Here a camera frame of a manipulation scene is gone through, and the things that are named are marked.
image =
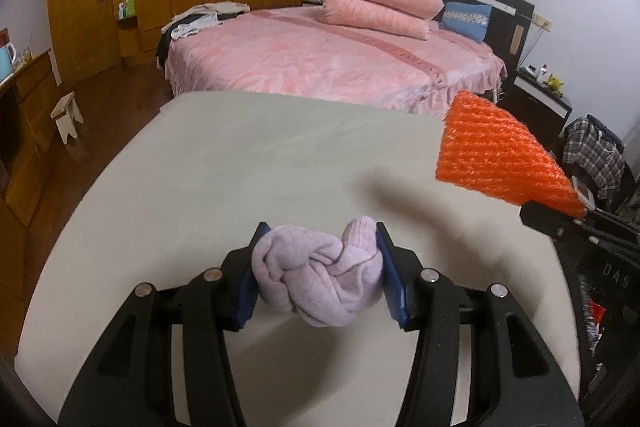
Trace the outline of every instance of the electrical outlet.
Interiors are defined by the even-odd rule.
[[[548,32],[551,31],[551,26],[553,24],[549,19],[545,19],[542,15],[537,13],[533,14],[533,19],[531,19],[531,22],[539,28],[542,28],[543,30],[546,30]]]

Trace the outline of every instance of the pink bed sheet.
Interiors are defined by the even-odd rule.
[[[440,30],[428,40],[331,26],[321,7],[260,10],[171,43],[174,94],[241,89],[444,117],[461,89],[497,86],[503,61],[487,44]]]

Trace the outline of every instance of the white bottle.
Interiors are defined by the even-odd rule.
[[[536,77],[536,81],[542,84],[543,77],[545,75],[546,75],[546,64],[543,64],[543,66],[538,70],[538,76]]]

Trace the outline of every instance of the folded sock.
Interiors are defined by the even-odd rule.
[[[252,267],[260,296],[271,307],[298,312],[312,326],[345,326],[382,294],[382,254],[376,223],[351,221],[342,240],[284,226],[258,241]]]

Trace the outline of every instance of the teal kettle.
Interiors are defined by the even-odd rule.
[[[14,72],[15,47],[11,42],[0,48],[0,82]]]

